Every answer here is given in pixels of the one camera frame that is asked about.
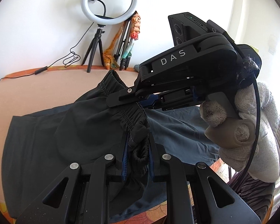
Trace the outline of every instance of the white wall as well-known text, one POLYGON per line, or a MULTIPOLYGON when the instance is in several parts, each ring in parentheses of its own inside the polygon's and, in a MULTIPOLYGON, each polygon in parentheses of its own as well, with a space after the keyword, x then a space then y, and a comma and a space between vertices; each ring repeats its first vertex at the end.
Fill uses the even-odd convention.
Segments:
POLYGON ((273 72, 274 56, 280 41, 280 8, 274 0, 250 0, 247 26, 242 42, 259 50, 262 67, 259 81, 272 84, 278 80, 273 72))
POLYGON ((249 15, 250 0, 234 0, 228 34, 236 44, 242 43, 249 15))
MULTIPOLYGON (((103 0, 107 16, 122 14, 130 0, 103 0)), ((233 0, 138 0, 141 33, 135 43, 130 66, 173 46, 167 16, 191 12, 199 18, 228 28, 233 0)), ((100 3, 90 5, 102 13, 100 3)), ((91 22, 80 8, 80 0, 2 0, 0 3, 0 78, 15 71, 43 67, 66 55, 91 22)), ((74 51, 82 57, 96 31, 93 26, 74 51)), ((105 27, 107 48, 119 25, 105 27)), ((98 54, 94 65, 100 65, 98 54)))

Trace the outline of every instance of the metal screw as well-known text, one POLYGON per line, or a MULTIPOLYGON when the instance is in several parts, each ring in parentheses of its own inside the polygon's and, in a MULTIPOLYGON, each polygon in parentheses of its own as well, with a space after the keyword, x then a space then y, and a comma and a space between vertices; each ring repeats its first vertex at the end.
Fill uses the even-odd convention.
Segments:
POLYGON ((205 169, 206 168, 206 164, 204 162, 199 162, 197 163, 197 167, 199 167, 200 169, 205 169))
POLYGON ((171 159, 171 155, 170 154, 164 154, 162 156, 162 158, 165 159, 165 160, 170 160, 171 159))
POLYGON ((71 169, 77 169, 79 167, 79 164, 76 162, 73 162, 70 166, 71 169))
POLYGON ((112 154, 107 154, 106 156, 105 156, 105 159, 106 160, 112 160, 114 158, 114 156, 112 155, 112 154))

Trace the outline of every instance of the white ring light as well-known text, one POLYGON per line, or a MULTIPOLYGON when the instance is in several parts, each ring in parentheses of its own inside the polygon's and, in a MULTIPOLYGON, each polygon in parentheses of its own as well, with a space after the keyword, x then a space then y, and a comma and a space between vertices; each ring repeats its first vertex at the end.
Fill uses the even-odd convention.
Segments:
POLYGON ((102 24, 102 25, 120 24, 121 22, 127 20, 130 16, 132 16, 134 14, 136 4, 137 4, 137 0, 132 0, 132 3, 130 5, 129 9, 123 15, 121 15, 117 18, 103 19, 103 18, 99 18, 99 17, 95 16, 90 11, 89 6, 88 6, 88 0, 81 0, 81 7, 82 7, 82 11, 85 14, 85 16, 89 20, 91 20, 97 24, 102 24))

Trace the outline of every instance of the shorts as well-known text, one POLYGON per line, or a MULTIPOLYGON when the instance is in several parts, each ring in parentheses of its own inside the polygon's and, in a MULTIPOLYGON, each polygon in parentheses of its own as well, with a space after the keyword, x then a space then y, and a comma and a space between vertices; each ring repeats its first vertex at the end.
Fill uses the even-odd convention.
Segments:
POLYGON ((110 222, 164 202, 166 183, 153 183, 146 171, 148 123, 155 141, 183 162, 211 165, 219 158, 219 147, 204 135, 208 125, 198 107, 144 111, 133 103, 108 108, 106 96, 125 87, 117 73, 110 71, 73 104, 13 117, 2 157, 3 190, 11 217, 17 218, 72 162, 83 165, 109 153, 124 131, 132 136, 129 145, 138 154, 133 158, 137 164, 125 183, 111 186, 110 222))

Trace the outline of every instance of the cable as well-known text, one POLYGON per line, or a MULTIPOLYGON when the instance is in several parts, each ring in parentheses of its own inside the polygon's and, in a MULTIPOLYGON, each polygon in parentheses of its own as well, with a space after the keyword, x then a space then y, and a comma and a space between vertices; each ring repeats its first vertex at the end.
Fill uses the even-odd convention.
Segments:
POLYGON ((97 1, 99 1, 101 4, 103 4, 103 6, 104 6, 104 15, 103 16, 105 16, 106 15, 106 5, 105 5, 105 3, 102 0, 97 0, 97 1))
POLYGON ((37 70, 36 70, 34 73, 32 73, 32 74, 23 75, 23 76, 18 76, 18 77, 3 77, 3 78, 0 79, 0 81, 1 81, 2 79, 4 79, 4 78, 13 79, 13 78, 20 78, 20 77, 27 77, 27 76, 31 76, 31 75, 37 75, 37 74, 39 74, 39 73, 41 73, 41 72, 43 72, 43 71, 48 70, 49 67, 51 67, 51 66, 54 65, 56 62, 58 62, 58 61, 60 61, 60 60, 62 60, 62 59, 64 59, 64 58, 65 58, 65 59, 62 61, 62 63, 64 64, 64 67, 65 67, 65 68, 66 68, 66 67, 69 67, 70 65, 72 65, 72 64, 75 63, 75 62, 78 62, 78 61, 81 59, 81 56, 78 55, 76 52, 72 51, 72 49, 75 48, 75 47, 81 42, 81 40, 84 38, 85 34, 88 32, 88 30, 91 28, 91 26, 92 26, 93 24, 94 24, 94 22, 89 26, 89 28, 86 30, 86 32, 83 34, 83 36, 82 36, 82 37, 80 38, 80 40, 78 41, 78 43, 77 43, 75 46, 73 46, 72 48, 69 49, 69 53, 68 53, 66 56, 61 57, 60 59, 54 61, 54 62, 53 62, 51 65, 49 65, 49 66, 45 66, 45 67, 42 67, 42 68, 40 68, 40 69, 37 69, 37 70))
POLYGON ((92 26, 93 24, 94 24, 94 22, 93 22, 93 23, 90 25, 90 27, 86 30, 86 32, 85 32, 85 33, 83 34, 83 36, 80 38, 80 40, 78 41, 78 43, 77 43, 75 46, 73 46, 72 48, 69 49, 69 53, 68 53, 66 56, 64 56, 64 57, 62 57, 62 58, 60 58, 60 59, 54 61, 51 65, 48 66, 48 68, 49 68, 50 66, 54 65, 56 62, 62 60, 63 58, 65 58, 65 59, 62 61, 62 64, 64 64, 64 67, 65 67, 65 68, 69 67, 71 64, 73 64, 73 63, 75 63, 75 62, 78 62, 78 61, 81 59, 81 56, 78 55, 76 52, 72 51, 72 49, 75 48, 75 47, 80 43, 80 41, 83 39, 83 37, 85 36, 85 34, 88 32, 88 30, 91 28, 91 26, 92 26))
POLYGON ((256 82, 256 77, 255 75, 252 77, 253 80, 253 87, 254 87, 254 91, 255 91, 255 99, 256 99, 256 130, 255 130, 255 140, 253 142, 252 145, 252 149, 251 149, 251 153, 248 159, 248 162, 245 166, 245 168, 243 169, 243 171, 241 172, 241 175, 239 177, 239 179, 237 180, 237 183, 235 184, 234 189, 238 188, 240 186, 241 181, 243 180, 244 176, 246 175, 246 173, 249 170, 249 167, 252 163, 255 151, 256 151, 256 147, 257 147, 257 141, 258 141, 258 137, 259 137, 259 128, 260 128, 260 98, 259 98, 259 91, 258 91, 258 86, 257 86, 257 82, 256 82))
POLYGON ((31 75, 34 75, 34 74, 35 74, 35 72, 32 73, 32 74, 23 75, 23 76, 18 76, 18 77, 3 77, 3 78, 1 78, 1 79, 4 79, 4 78, 10 78, 10 79, 12 79, 12 78, 19 78, 19 77, 28 77, 28 76, 31 76, 31 75))
POLYGON ((241 49, 235 44, 235 42, 232 42, 231 45, 233 48, 238 52, 238 54, 241 56, 241 58, 245 58, 244 53, 241 51, 241 49))
POLYGON ((106 5, 105 5, 105 3, 103 3, 103 1, 101 1, 101 0, 97 0, 97 1, 99 1, 101 4, 103 4, 103 6, 104 6, 104 15, 103 16, 106 16, 106 5))

